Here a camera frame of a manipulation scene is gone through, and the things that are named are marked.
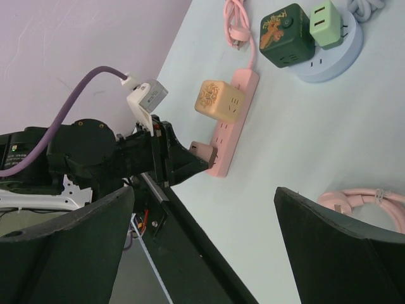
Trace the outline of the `beige cube socket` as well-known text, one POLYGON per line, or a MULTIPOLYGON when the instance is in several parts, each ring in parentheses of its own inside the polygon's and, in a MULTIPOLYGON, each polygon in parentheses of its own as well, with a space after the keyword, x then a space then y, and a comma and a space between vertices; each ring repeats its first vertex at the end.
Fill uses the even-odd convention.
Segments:
POLYGON ((205 80, 197 95, 194 109, 217 121, 234 124, 244 104, 246 95, 221 80, 205 80))

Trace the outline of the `brown plug adapter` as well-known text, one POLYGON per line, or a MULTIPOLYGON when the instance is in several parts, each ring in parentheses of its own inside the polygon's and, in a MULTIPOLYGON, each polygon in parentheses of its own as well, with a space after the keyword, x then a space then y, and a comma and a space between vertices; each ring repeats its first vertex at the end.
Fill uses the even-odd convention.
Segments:
POLYGON ((215 164, 218 149, 209 144, 204 144, 197 141, 192 141, 189 147, 189 151, 200 157, 202 160, 208 163, 208 168, 211 169, 215 164))

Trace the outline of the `light green USB charger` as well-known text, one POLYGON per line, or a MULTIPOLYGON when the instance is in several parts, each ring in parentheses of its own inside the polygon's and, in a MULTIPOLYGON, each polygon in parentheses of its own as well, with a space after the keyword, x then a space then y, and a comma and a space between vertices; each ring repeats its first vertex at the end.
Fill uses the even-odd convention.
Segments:
POLYGON ((333 2, 327 0, 311 9, 309 32, 322 49, 342 44, 342 17, 333 2))

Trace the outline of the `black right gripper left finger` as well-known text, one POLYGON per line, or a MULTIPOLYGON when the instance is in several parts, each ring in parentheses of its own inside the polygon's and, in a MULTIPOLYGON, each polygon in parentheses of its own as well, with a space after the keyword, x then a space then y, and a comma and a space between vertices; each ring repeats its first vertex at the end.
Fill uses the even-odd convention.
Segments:
POLYGON ((1 236, 1 303, 108 303, 133 206, 123 187, 1 236))

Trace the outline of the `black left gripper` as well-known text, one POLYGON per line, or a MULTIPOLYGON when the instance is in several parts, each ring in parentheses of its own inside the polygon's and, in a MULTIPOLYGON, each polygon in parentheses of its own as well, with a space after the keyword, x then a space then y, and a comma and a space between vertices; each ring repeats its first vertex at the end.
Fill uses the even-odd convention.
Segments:
POLYGON ((176 186, 208 169, 207 161, 180 143, 171 123, 162 122, 157 115, 151 118, 151 130, 136 124, 136 133, 117 136, 113 153, 115 177, 149 173, 157 184, 176 186))

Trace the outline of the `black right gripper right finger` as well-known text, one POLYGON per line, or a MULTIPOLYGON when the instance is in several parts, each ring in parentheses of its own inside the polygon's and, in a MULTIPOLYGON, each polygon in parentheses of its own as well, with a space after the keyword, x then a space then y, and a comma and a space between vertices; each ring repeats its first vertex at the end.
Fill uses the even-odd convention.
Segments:
POLYGON ((404 303, 404 235, 278 187, 278 222, 301 303, 404 303))

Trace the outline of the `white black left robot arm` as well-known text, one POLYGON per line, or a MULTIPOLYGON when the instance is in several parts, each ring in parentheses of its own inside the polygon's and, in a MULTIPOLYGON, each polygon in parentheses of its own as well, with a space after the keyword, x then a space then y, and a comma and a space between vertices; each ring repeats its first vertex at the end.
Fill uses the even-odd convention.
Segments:
POLYGON ((148 130, 136 126, 129 136, 115 134, 105 123, 81 119, 62 125, 44 151, 21 172, 1 179, 1 211, 72 211, 82 205, 65 189, 70 181, 90 189, 91 201, 130 186, 134 212, 149 208, 151 197, 132 177, 149 174, 159 186, 174 186, 207 170, 206 160, 185 148, 169 122, 153 117, 148 130))

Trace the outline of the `dark green cube socket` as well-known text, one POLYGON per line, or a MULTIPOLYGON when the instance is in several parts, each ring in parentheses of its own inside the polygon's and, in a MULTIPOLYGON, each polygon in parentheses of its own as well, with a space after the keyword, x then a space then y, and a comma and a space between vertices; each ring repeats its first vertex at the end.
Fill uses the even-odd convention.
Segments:
POLYGON ((308 61, 315 55, 315 40, 309 33, 309 18, 297 3, 261 20, 259 51, 278 68, 308 61))

